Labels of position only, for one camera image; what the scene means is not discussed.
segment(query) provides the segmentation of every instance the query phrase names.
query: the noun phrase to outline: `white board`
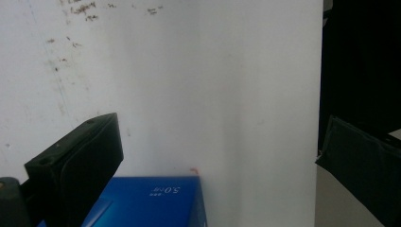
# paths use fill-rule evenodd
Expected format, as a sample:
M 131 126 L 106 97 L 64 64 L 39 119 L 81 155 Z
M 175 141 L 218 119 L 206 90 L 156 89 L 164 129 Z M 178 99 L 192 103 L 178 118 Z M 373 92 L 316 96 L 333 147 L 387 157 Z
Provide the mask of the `white board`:
M 92 2 L 0 3 L 0 176 L 117 112 L 118 175 L 195 167 L 210 226 L 312 226 L 322 1 Z

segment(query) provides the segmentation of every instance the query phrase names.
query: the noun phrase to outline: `black object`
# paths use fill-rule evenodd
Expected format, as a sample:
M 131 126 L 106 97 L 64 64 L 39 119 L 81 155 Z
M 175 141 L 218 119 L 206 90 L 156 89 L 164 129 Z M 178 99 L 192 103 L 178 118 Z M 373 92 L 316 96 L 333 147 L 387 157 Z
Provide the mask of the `black object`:
M 331 9 L 328 9 L 323 12 L 323 19 L 327 19 L 330 16 Z
M 44 219 L 49 227 L 80 226 L 122 160 L 116 113 L 79 125 L 25 164 L 29 180 L 21 191 L 31 224 Z M 0 190 L 1 203 L 11 198 L 10 191 Z M 26 217 L 19 209 L 10 212 Z
M 316 164 L 382 224 L 401 226 L 401 141 L 332 116 Z
M 401 129 L 401 1 L 335 0 L 323 28 L 319 149 L 330 114 Z
M 30 226 L 20 184 L 14 178 L 0 178 L 0 226 Z

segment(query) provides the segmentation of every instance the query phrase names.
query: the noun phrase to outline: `gray surface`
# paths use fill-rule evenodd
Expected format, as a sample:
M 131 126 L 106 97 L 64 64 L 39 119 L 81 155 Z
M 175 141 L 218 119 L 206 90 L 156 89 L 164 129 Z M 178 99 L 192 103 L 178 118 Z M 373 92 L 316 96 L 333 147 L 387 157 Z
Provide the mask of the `gray surface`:
M 389 134 L 394 136 L 395 138 L 401 139 L 401 130 L 393 131 Z
M 326 11 L 331 8 L 333 8 L 333 0 L 324 0 L 323 1 L 323 10 Z
M 318 166 L 316 227 L 383 227 L 329 172 Z

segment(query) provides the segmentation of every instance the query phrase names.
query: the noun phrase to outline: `dirt mark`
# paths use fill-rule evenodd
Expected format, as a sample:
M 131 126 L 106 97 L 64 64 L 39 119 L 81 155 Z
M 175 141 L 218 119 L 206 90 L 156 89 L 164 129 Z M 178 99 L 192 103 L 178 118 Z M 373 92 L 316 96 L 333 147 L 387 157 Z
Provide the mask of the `dirt mark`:
M 191 167 L 191 168 L 189 169 L 189 171 L 195 173 L 195 174 L 198 175 L 198 176 L 200 175 L 200 172 L 198 171 L 198 169 L 197 169 L 196 167 Z
M 148 13 L 149 13 L 150 15 L 154 15 L 154 14 L 156 14 L 159 10 L 161 10 L 162 8 L 163 8 L 163 6 L 159 6 L 159 7 L 157 7 L 157 8 L 148 9 Z
M 80 7 L 77 9 L 70 8 L 70 10 L 71 10 L 71 13 L 74 13 L 76 15 L 81 14 L 82 12 L 83 12 L 83 14 L 86 15 L 86 10 L 88 10 L 90 8 L 96 8 L 96 3 L 92 2 L 92 3 L 86 4 L 86 5 L 83 4 L 83 5 L 80 5 Z
M 89 15 L 89 16 L 87 16 L 86 18 L 85 18 L 85 21 L 94 21 L 94 20 L 97 20 L 98 19 L 98 16 L 96 16 L 96 15 Z
M 78 46 L 82 46 L 81 44 L 78 43 L 73 43 L 74 48 L 77 48 Z

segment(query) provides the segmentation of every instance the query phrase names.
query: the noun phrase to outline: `blue box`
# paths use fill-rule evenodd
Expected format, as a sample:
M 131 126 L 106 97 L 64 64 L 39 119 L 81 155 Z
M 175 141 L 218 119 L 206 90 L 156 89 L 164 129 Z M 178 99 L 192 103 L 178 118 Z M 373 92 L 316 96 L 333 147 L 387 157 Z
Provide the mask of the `blue box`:
M 200 178 L 112 178 L 82 226 L 205 227 Z

